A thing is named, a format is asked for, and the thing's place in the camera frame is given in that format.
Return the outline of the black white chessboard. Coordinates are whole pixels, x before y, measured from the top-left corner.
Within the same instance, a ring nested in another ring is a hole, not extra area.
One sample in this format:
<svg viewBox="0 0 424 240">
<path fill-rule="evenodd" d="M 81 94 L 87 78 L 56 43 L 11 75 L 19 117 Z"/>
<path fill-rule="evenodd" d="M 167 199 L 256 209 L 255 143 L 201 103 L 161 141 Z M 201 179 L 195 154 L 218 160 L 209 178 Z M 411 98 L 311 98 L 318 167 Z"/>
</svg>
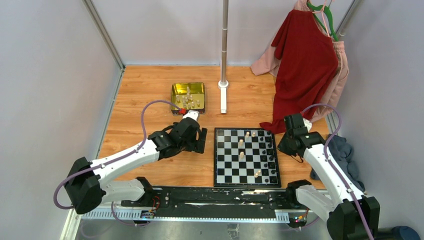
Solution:
<svg viewBox="0 0 424 240">
<path fill-rule="evenodd" d="M 262 128 L 216 127 L 214 129 L 214 179 L 215 187 L 260 187 L 280 188 L 282 186 L 277 145 L 272 133 L 272 142 L 266 142 L 267 130 Z M 244 159 L 239 158 L 244 152 Z"/>
</svg>

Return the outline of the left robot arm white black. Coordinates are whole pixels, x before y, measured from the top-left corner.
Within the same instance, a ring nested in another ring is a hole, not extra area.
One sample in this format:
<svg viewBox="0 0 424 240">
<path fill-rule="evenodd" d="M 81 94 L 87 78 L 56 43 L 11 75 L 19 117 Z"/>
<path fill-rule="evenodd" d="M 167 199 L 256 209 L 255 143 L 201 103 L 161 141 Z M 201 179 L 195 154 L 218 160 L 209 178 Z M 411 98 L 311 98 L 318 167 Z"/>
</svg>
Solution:
<svg viewBox="0 0 424 240">
<path fill-rule="evenodd" d="M 111 156 L 74 161 L 64 189 L 77 214 L 86 214 L 99 205 L 118 201 L 135 201 L 149 206 L 153 201 L 151 185 L 144 177 L 117 181 L 117 177 L 145 164 L 168 159 L 183 151 L 203 154 L 207 128 L 191 118 L 153 132 L 144 141 Z"/>
</svg>

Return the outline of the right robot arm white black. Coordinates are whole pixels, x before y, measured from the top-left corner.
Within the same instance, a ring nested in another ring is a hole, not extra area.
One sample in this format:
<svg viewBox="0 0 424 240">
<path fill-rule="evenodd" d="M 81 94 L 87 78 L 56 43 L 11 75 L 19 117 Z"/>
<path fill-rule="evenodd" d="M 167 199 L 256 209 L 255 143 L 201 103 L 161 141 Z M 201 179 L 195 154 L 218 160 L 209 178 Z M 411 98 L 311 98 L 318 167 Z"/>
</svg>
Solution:
<svg viewBox="0 0 424 240">
<path fill-rule="evenodd" d="M 311 132 L 302 114 L 284 117 L 286 132 L 278 149 L 291 157 L 299 156 L 313 168 L 325 185 L 327 195 L 309 181 L 288 183 L 286 204 L 292 209 L 307 207 L 326 223 L 333 240 L 373 240 L 377 236 L 380 204 L 367 197 L 342 171 L 318 132 Z"/>
</svg>

